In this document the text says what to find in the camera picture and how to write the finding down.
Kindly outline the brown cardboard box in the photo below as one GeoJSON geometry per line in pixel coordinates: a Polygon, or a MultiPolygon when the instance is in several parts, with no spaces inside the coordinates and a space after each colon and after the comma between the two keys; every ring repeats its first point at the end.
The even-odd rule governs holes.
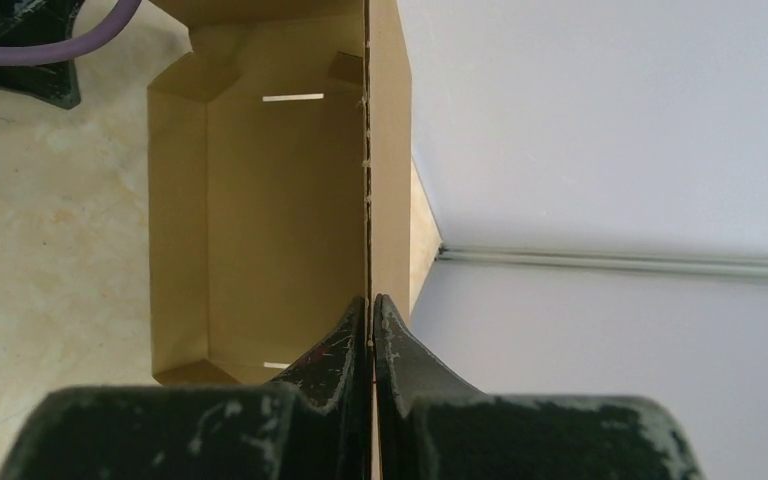
{"type": "Polygon", "coordinates": [[[395,1],[163,1],[191,49],[149,85],[151,355],[169,386],[260,385],[419,282],[412,77],[395,1]]]}

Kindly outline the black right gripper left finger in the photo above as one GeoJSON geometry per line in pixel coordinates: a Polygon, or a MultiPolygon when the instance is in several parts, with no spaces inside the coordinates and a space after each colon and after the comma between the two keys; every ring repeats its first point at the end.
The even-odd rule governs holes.
{"type": "Polygon", "coordinates": [[[366,302],[260,385],[81,386],[49,393],[1,479],[367,479],[366,302]]]}

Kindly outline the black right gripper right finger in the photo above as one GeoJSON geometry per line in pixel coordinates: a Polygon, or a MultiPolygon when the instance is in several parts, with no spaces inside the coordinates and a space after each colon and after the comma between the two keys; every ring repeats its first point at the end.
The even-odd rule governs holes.
{"type": "Polygon", "coordinates": [[[393,300],[373,307],[386,479],[700,479],[680,424],[635,396],[499,395],[452,371],[393,300]]]}

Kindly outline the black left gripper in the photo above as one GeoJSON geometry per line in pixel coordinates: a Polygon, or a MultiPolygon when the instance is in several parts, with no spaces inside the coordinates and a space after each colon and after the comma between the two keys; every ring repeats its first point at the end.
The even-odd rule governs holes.
{"type": "MultiPolygon", "coordinates": [[[[57,43],[72,37],[83,0],[0,1],[0,47],[57,43]]],[[[75,63],[0,66],[0,90],[69,110],[81,103],[75,63]]]]}

